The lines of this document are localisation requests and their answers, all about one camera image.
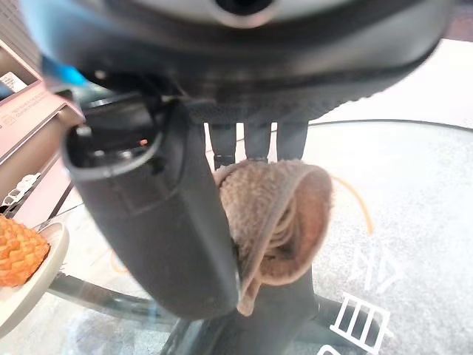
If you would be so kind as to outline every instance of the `blue light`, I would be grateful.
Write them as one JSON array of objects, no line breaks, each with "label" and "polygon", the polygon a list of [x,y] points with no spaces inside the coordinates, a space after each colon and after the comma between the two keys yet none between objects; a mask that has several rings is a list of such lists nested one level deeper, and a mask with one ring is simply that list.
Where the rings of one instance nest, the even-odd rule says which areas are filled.
[{"label": "blue light", "polygon": [[82,87],[88,83],[76,68],[59,64],[45,57],[43,57],[42,70],[43,74],[50,75],[65,84]]}]

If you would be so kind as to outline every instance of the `glass table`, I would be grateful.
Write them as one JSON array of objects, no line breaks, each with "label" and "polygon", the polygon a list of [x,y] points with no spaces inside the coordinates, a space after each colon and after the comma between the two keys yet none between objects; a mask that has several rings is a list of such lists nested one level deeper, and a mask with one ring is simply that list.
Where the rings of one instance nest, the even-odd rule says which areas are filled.
[{"label": "glass table", "polygon": [[[330,331],[371,354],[473,354],[473,131],[400,121],[314,124],[303,160],[324,167],[336,192],[313,262],[314,290],[371,314],[378,347],[341,326],[343,306]],[[64,265],[49,293],[0,339],[0,354],[158,354],[177,320],[128,274],[85,206],[43,226],[53,222],[69,229]],[[319,352],[323,337],[310,342],[308,331],[286,354]]]}]

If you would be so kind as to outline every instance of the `camera lens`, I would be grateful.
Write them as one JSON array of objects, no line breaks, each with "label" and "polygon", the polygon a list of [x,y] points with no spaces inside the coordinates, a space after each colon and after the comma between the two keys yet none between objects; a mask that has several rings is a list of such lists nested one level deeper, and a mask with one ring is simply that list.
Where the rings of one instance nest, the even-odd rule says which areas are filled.
[{"label": "camera lens", "polygon": [[273,0],[215,0],[224,11],[236,16],[251,16],[273,3]]}]

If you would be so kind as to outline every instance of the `brown towel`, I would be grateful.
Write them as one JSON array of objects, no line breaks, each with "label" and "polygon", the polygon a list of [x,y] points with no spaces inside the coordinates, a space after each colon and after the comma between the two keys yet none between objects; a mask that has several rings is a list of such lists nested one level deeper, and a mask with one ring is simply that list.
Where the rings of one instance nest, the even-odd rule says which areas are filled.
[{"label": "brown towel", "polygon": [[245,160],[219,169],[214,178],[238,245],[238,311],[250,316],[261,284],[293,283],[311,266],[327,230],[331,179],[299,160]]}]

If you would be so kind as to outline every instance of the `orange food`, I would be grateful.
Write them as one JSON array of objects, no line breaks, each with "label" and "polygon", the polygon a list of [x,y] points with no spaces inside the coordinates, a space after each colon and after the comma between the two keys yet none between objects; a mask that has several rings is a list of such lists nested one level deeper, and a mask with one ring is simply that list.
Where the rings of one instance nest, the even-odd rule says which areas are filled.
[{"label": "orange food", "polygon": [[0,215],[0,286],[25,284],[49,251],[40,234]]}]

